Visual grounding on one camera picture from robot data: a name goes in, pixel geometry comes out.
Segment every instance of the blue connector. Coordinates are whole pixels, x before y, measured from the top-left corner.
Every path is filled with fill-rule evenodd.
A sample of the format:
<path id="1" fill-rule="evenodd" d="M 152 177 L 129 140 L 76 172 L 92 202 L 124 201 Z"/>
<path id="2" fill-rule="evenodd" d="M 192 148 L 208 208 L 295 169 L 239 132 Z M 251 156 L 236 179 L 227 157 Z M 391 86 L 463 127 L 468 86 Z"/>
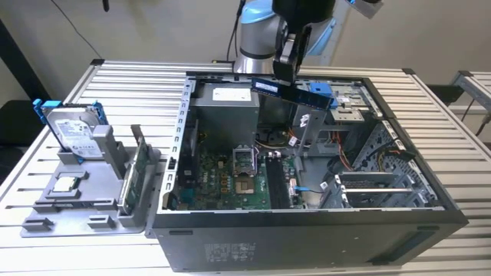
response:
<path id="1" fill-rule="evenodd" d="M 299 186 L 295 186 L 295 190 L 296 191 L 310 191 L 307 187 L 299 187 Z"/>
<path id="2" fill-rule="evenodd" d="M 97 110 L 97 115 L 99 115 L 99 120 L 104 125 L 108 125 L 108 118 L 105 117 L 105 113 L 104 113 L 104 108 L 101 106 L 101 103 L 95 101 L 92 103 L 92 106 L 95 107 L 95 109 Z"/>
<path id="3" fill-rule="evenodd" d="M 61 105 L 61 101 L 45 101 L 43 108 L 57 108 Z"/>
<path id="4" fill-rule="evenodd" d="M 332 88 L 327 83 L 322 82 L 311 82 L 310 91 L 315 94 L 319 94 L 327 98 L 331 98 L 330 109 L 336 109 L 339 106 L 336 96 L 332 93 Z"/>
<path id="5" fill-rule="evenodd" d="M 33 102 L 32 102 L 32 105 L 33 105 L 33 111 L 36 112 L 39 118 L 40 118 L 40 121 L 43 124 L 47 124 L 48 123 L 48 120 L 47 120 L 47 117 L 44 116 L 43 114 L 43 110 L 40 109 L 40 105 L 41 105 L 43 101 L 40 99 L 35 99 Z"/>

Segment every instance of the motherboard chip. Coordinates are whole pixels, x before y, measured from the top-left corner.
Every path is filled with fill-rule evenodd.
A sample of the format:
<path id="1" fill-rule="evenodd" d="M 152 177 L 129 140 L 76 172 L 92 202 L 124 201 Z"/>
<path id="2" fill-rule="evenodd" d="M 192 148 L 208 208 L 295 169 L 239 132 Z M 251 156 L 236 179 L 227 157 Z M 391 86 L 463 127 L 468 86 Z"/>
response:
<path id="1" fill-rule="evenodd" d="M 236 193 L 254 194 L 254 179 L 248 177 L 236 178 Z"/>

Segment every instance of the metal frame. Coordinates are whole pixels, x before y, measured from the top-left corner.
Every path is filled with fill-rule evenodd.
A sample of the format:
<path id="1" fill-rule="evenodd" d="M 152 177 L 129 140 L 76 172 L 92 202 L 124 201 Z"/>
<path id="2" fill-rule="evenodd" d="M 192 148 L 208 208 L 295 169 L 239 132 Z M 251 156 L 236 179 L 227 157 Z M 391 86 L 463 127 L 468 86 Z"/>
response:
<path id="1" fill-rule="evenodd" d="M 491 112 L 491 73 L 460 71 L 452 84 L 460 86 L 486 110 Z"/>
<path id="2" fill-rule="evenodd" d="M 254 79 L 254 77 L 271 80 L 274 76 L 233 74 L 229 72 L 188 72 L 183 97 L 188 97 L 187 93 L 193 92 L 189 88 L 196 87 L 196 82 L 215 83 L 219 79 L 229 83 L 251 83 L 252 85 L 251 78 Z M 302 80 L 298 80 L 298 84 L 304 86 L 306 82 L 318 81 L 356 81 L 363 83 L 367 90 L 366 94 L 372 99 L 372 108 L 376 114 L 383 114 L 386 119 L 384 126 L 392 129 L 398 135 L 398 143 L 402 143 L 416 154 L 408 165 L 415 173 L 422 176 L 423 183 L 426 181 L 430 183 L 431 188 L 428 187 L 428 190 L 436 192 L 444 209 L 438 210 L 435 208 L 435 210 L 427 212 L 410 208 L 374 208 L 363 210 L 364 212 L 360 212 L 356 208 L 330 209 L 328 212 L 320 209 L 272 209 L 262 210 L 262 212 L 256 210 L 176 211 L 161 208 L 163 205 L 169 205 L 165 199 L 171 198 L 171 190 L 176 190 L 176 184 L 173 184 L 160 191 L 163 203 L 159 203 L 160 209 L 152 222 L 152 231 L 157 235 L 163 248 L 169 253 L 168 259 L 175 272 L 280 269 L 283 267 L 307 269 L 312 267 L 363 266 L 367 264 L 374 266 L 402 265 L 468 223 L 450 195 L 444 192 L 428 164 L 423 162 L 411 138 L 404 133 L 396 116 L 371 80 L 356 77 L 303 75 Z M 185 100 L 183 100 L 181 107 L 185 108 L 184 111 L 188 111 Z M 176 129 L 181 136 L 181 121 L 177 122 Z M 175 148 L 180 148 L 177 136 L 175 141 L 177 141 Z M 173 166 L 169 171 L 173 173 L 176 169 L 177 166 Z M 232 233 L 241 232 L 244 228 L 250 229 L 247 233 L 240 236 L 232 235 Z M 286 236 L 283 236 L 286 229 L 294 231 L 303 238 L 286 240 Z M 316 229 L 319 234 L 323 233 L 324 236 L 336 236 L 336 239 L 323 240 L 316 235 L 312 236 L 312 229 Z M 255 244 L 254 260 L 233 262 L 229 256 L 227 262 L 209 261 L 212 254 L 205 249 L 208 244 L 225 245 L 240 243 L 244 240 Z M 286 248 L 300 248 L 304 243 L 316 244 L 316 246 L 310 247 L 310 252 L 304 253 L 304 260 L 299 263 L 282 261 L 283 258 L 290 260 L 296 255 L 294 251 L 286 250 Z M 372 248 L 372 251 L 359 249 L 356 252 L 360 247 Z M 266 256 L 267 248 L 276 248 L 276 253 L 270 253 Z M 352 255 L 340 258 L 339 252 L 342 250 L 336 251 L 339 248 L 343 248 L 343 251 L 352 252 Z"/>
<path id="3" fill-rule="evenodd" d="M 92 102 L 97 97 L 107 109 L 109 122 L 140 122 L 143 132 L 153 139 L 167 158 L 185 71 L 228 71 L 229 64 L 177 64 L 105 61 L 91 66 L 76 84 L 67 101 Z M 398 69 L 303 67 L 303 75 L 356 76 L 371 79 L 400 125 L 455 199 L 470 225 L 450 239 L 436 244 L 402 267 L 366 267 L 354 269 L 315 269 L 288 271 L 250 271 L 240 275 L 490 275 L 491 262 L 491 154 L 483 149 L 468 129 L 434 96 L 416 76 Z M 119 131 L 124 140 L 131 133 Z M 20 238 L 20 223 L 31 212 L 29 205 L 39 198 L 48 183 L 45 173 L 53 171 L 56 153 L 47 148 L 53 138 L 45 129 L 0 186 L 0 271 L 44 271 L 43 275 L 67 274 L 172 274 L 165 254 L 155 239 L 140 235 Z"/>

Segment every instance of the blue drive bracket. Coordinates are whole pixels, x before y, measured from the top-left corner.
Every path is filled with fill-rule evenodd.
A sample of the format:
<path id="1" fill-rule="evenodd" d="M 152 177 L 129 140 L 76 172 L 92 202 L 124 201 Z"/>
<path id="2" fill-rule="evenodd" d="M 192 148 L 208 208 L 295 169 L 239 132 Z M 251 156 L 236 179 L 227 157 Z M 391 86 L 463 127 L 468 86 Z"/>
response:
<path id="1" fill-rule="evenodd" d="M 330 109 L 332 103 L 330 97 L 262 78 L 252 78 L 251 91 L 323 111 Z"/>
<path id="2" fill-rule="evenodd" d="M 331 98 L 330 109 L 336 109 L 339 106 L 336 96 L 332 93 L 332 88 L 328 83 L 324 82 L 311 82 L 310 91 L 315 94 L 319 94 L 327 98 Z"/>
<path id="3" fill-rule="evenodd" d="M 100 120 L 101 124 L 108 125 L 109 124 L 108 123 L 108 118 L 105 117 L 104 108 L 101 106 L 101 103 L 95 101 L 92 103 L 92 106 L 97 110 L 99 120 Z"/>
<path id="4" fill-rule="evenodd" d="M 63 146 L 61 144 L 61 141 L 60 141 L 60 138 L 59 136 L 56 135 L 56 132 L 55 132 L 55 129 L 52 127 L 52 125 L 49 125 L 49 122 L 48 122 L 48 119 L 43 113 L 43 109 L 44 108 L 56 108 L 61 105 L 61 102 L 60 101 L 45 101 L 45 103 L 41 105 L 43 101 L 40 99 L 35 99 L 33 102 L 32 102 L 32 105 L 33 105 L 33 111 L 36 112 L 39 118 L 40 118 L 40 121 L 43 124 L 45 124 L 56 138 L 56 141 L 59 142 L 60 144 L 60 148 L 64 152 L 68 152 L 67 148 Z"/>

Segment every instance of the metal table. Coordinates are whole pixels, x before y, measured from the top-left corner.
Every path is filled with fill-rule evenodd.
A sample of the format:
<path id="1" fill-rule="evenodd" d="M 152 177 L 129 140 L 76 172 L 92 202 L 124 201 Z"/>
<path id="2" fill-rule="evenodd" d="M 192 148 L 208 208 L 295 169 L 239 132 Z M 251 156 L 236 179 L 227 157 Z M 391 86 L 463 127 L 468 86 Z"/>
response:
<path id="1" fill-rule="evenodd" d="M 460 86 L 486 110 L 491 112 L 491 72 L 460 71 L 452 84 Z"/>
<path id="2" fill-rule="evenodd" d="M 147 141 L 163 153 L 163 165 L 185 71 L 197 70 L 229 71 L 231 66 L 105 61 L 103 65 L 88 68 L 65 102 L 89 104 L 97 99 L 104 105 L 115 136 L 125 145 L 135 143 L 129 125 L 141 124 Z M 463 275 L 463 271 L 472 271 L 472 275 L 490 275 L 491 152 L 482 142 L 418 76 L 403 70 L 303 67 L 300 73 L 371 78 L 470 224 L 403 267 L 240 271 L 227 274 L 420 276 Z M 59 162 L 56 152 L 57 143 L 44 129 L 0 186 L 0 271 L 36 271 L 39 275 L 49 276 L 171 274 L 156 240 L 147 239 L 144 235 L 20 237 L 20 224 L 31 213 L 28 206 L 39 198 Z"/>

